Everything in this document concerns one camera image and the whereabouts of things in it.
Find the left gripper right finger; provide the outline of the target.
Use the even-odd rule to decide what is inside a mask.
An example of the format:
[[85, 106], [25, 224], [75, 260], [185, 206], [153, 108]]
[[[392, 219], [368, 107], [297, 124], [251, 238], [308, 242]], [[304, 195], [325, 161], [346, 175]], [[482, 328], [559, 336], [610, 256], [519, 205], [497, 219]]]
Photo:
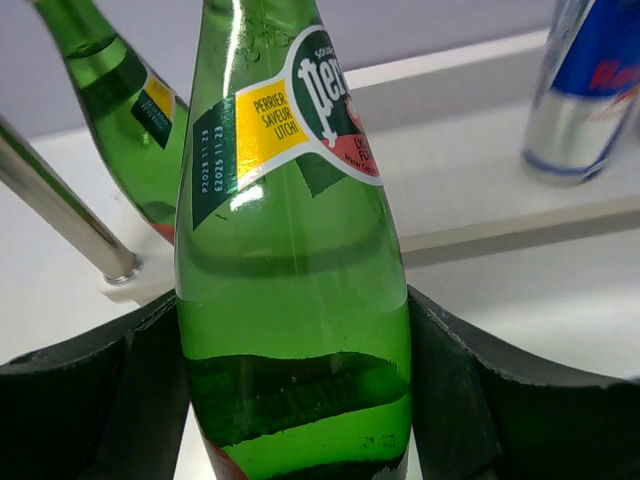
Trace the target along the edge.
[[425, 479], [636, 479], [639, 381], [518, 348], [408, 290]]

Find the silver energy can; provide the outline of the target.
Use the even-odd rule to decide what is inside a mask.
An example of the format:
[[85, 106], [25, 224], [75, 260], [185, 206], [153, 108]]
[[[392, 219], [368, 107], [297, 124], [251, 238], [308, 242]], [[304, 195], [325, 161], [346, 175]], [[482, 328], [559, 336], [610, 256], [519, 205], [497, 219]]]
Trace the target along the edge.
[[594, 179], [638, 96], [638, 2], [557, 2], [525, 129], [524, 165], [573, 184]]

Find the green glass bottle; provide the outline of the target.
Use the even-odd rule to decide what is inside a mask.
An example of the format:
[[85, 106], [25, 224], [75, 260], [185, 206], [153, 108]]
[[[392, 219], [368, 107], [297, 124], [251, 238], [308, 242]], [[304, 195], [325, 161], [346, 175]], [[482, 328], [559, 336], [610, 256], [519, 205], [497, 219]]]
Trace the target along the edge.
[[36, 1], [94, 144], [146, 222], [175, 238], [188, 107], [92, 1]]
[[405, 274], [314, 2], [204, 3], [174, 258], [217, 478], [406, 476]]

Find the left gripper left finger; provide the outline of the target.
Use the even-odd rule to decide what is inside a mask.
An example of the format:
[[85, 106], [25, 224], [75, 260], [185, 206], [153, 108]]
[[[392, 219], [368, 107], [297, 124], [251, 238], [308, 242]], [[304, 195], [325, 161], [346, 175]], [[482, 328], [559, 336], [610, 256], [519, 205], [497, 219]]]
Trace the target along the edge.
[[171, 479], [189, 406], [176, 295], [1, 367], [4, 479]]

